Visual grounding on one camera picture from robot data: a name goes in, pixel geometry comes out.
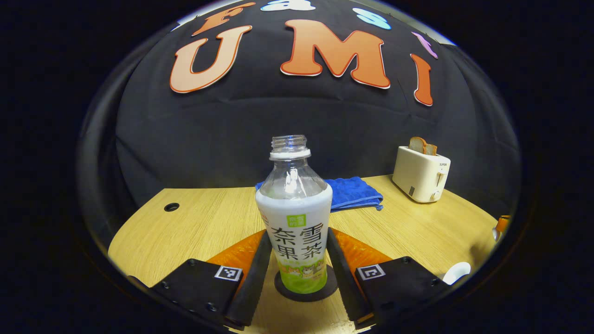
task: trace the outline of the white toaster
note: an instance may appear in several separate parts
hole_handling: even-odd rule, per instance
[[[420,203],[440,199],[450,170],[450,160],[440,155],[424,155],[398,147],[392,181],[410,198]]]

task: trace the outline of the bottle neck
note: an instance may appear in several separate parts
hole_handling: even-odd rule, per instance
[[[293,169],[307,166],[307,158],[302,157],[292,160],[276,160],[274,161],[275,169]]]

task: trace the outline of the blue towel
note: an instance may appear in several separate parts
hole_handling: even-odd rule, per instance
[[[365,183],[360,177],[327,179],[324,181],[332,187],[330,212],[365,206],[373,206],[378,211],[384,208],[383,205],[380,205],[381,201],[384,200],[384,196]],[[256,184],[256,190],[260,189],[263,183]]]

